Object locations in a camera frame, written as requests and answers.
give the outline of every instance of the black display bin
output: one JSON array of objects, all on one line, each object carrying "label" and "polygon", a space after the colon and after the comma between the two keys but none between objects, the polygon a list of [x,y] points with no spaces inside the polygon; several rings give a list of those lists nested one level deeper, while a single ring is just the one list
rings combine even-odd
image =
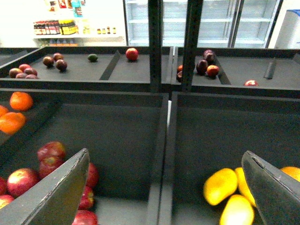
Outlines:
[{"label": "black display bin", "polygon": [[[195,64],[203,59],[207,49],[196,49]],[[217,56],[216,65],[220,67],[221,76],[211,79],[198,75],[195,69],[193,86],[225,84],[242,87],[246,81],[256,80],[262,88],[300,89],[300,51],[297,49],[210,49]],[[183,50],[182,47],[175,49],[172,85],[180,85],[176,81],[176,69],[182,65]]]},{"label": "black display bin", "polygon": [[[210,206],[205,181],[241,167],[247,150],[277,168],[300,167],[299,127],[299,99],[174,92],[158,224],[217,225],[227,200]],[[263,225],[257,210],[253,224]]]},{"label": "black display bin", "polygon": [[87,148],[100,173],[91,209],[99,224],[157,224],[167,94],[0,89],[0,103],[9,106],[14,91],[29,93],[34,107],[21,130],[0,134],[1,177],[37,170],[37,150],[49,141],[65,144],[66,159]]},{"label": "black display bin", "polygon": [[[136,47],[139,58],[130,62],[125,56],[129,47],[44,47],[0,67],[2,88],[30,88],[55,90],[105,90],[150,91],[149,47]],[[68,63],[66,72],[56,67],[47,68],[44,56],[63,54]],[[88,55],[98,55],[98,62],[91,63]],[[12,79],[11,68],[22,63],[30,64],[40,79]],[[162,83],[165,89],[171,82],[173,47],[162,49]]]},{"label": "black display bin", "polygon": [[0,66],[16,60],[37,48],[0,48]]}]

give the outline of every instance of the mango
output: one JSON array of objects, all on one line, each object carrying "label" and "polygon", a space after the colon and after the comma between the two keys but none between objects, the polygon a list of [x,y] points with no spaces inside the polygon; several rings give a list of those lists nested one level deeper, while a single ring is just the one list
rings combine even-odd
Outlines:
[{"label": "mango", "polygon": [[218,205],[238,187],[238,178],[232,169],[224,168],[210,176],[203,187],[203,195],[210,205]]},{"label": "mango", "polygon": [[239,189],[239,192],[243,196],[245,196],[254,207],[256,207],[255,199],[254,199],[253,195],[251,194],[250,189],[248,187],[248,184],[246,182],[246,178],[245,178],[245,174],[244,174],[243,168],[242,167],[238,167],[234,171],[235,171],[235,173],[236,173],[236,175],[238,177],[238,189]]},{"label": "mango", "polygon": [[287,175],[300,182],[300,168],[294,166],[286,166],[283,167],[281,171],[285,172]]},{"label": "mango", "polygon": [[220,225],[252,225],[254,210],[248,199],[242,195],[232,195],[220,218]]}]

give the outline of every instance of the apple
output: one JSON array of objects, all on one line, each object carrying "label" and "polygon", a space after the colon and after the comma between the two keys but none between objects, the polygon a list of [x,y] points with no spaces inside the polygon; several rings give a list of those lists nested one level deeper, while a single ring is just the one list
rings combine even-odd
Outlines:
[{"label": "apple", "polygon": [[44,158],[39,163],[38,174],[40,179],[45,178],[49,174],[51,174],[54,170],[64,164],[64,160],[57,156],[50,156],[48,158]]},{"label": "apple", "polygon": [[65,146],[58,141],[48,142],[37,151],[37,158],[42,161],[49,156],[57,156],[61,159],[66,157]]},{"label": "apple", "polygon": [[248,80],[244,83],[244,86],[258,86],[258,83],[255,80]]},{"label": "apple", "polygon": [[17,79],[25,79],[27,76],[28,76],[28,74],[25,74],[25,73],[19,73],[19,74],[17,74],[15,77],[16,77]]},{"label": "apple", "polygon": [[28,64],[22,64],[19,66],[19,69],[22,70],[22,72],[24,72],[25,69],[30,68],[31,66]]},{"label": "apple", "polygon": [[14,171],[9,176],[7,180],[7,189],[12,196],[19,197],[35,186],[39,181],[40,178],[35,170],[22,168]]},{"label": "apple", "polygon": [[216,77],[219,72],[219,67],[210,65],[207,67],[207,75],[210,77]]},{"label": "apple", "polygon": [[205,75],[205,72],[207,71],[208,63],[206,60],[199,60],[196,66],[197,73],[199,75]]},{"label": "apple", "polygon": [[6,180],[3,177],[0,177],[0,195],[4,195],[7,191]]},{"label": "apple", "polygon": [[0,209],[4,206],[10,204],[14,200],[14,197],[11,195],[0,195]]},{"label": "apple", "polygon": [[27,69],[24,70],[24,73],[25,73],[25,74],[28,74],[28,75],[34,74],[35,76],[38,75],[37,70],[34,69],[34,68],[27,68]]},{"label": "apple", "polygon": [[178,66],[177,67],[177,73],[179,73],[180,71],[182,71],[182,69],[183,69],[183,65]]},{"label": "apple", "polygon": [[8,75],[10,76],[10,78],[15,78],[15,76],[17,76],[17,74],[23,73],[22,70],[20,70],[19,68],[12,68]]},{"label": "apple", "polygon": [[214,53],[214,52],[211,49],[207,49],[203,52],[203,57],[205,57],[207,53]]},{"label": "apple", "polygon": [[53,59],[54,59],[54,61],[57,61],[57,60],[63,60],[64,57],[63,57],[62,54],[60,54],[60,53],[57,52],[57,53],[54,53]]},{"label": "apple", "polygon": [[87,210],[78,210],[72,225],[98,225],[98,217]]},{"label": "apple", "polygon": [[139,52],[135,48],[128,48],[126,51],[127,59],[131,61],[136,61],[139,56]]},{"label": "apple", "polygon": [[89,186],[90,188],[94,188],[97,185],[98,181],[99,181],[98,170],[93,163],[90,163],[86,186]]},{"label": "apple", "polygon": [[85,186],[82,198],[80,200],[79,210],[87,210],[94,205],[94,193],[93,190]]},{"label": "apple", "polygon": [[182,80],[182,71],[180,71],[177,75],[176,75],[176,80],[181,83]]}]

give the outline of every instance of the glass door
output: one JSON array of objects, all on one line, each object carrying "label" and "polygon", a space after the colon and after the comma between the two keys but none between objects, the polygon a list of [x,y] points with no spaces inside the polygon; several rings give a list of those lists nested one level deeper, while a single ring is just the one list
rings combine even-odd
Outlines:
[{"label": "glass door", "polygon": [[198,47],[228,46],[236,2],[236,0],[204,0]]},{"label": "glass door", "polygon": [[280,0],[244,0],[235,48],[267,47]]}]

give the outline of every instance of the wall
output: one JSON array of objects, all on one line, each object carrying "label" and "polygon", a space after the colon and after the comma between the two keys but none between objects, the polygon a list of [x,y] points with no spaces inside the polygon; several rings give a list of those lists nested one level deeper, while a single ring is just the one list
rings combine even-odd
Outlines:
[{"label": "wall", "polygon": [[277,38],[279,36],[280,28],[285,18],[285,13],[289,9],[300,9],[300,0],[284,0],[282,3],[282,7],[280,13],[278,15],[276,25],[270,40],[269,48],[274,48]]},{"label": "wall", "polygon": [[[126,30],[122,0],[86,0],[86,15],[99,23],[115,24],[117,34],[114,38],[79,38],[84,46],[124,46]],[[33,22],[49,18],[44,0],[8,0],[1,7],[0,47],[37,47],[37,36],[33,33]]]}]

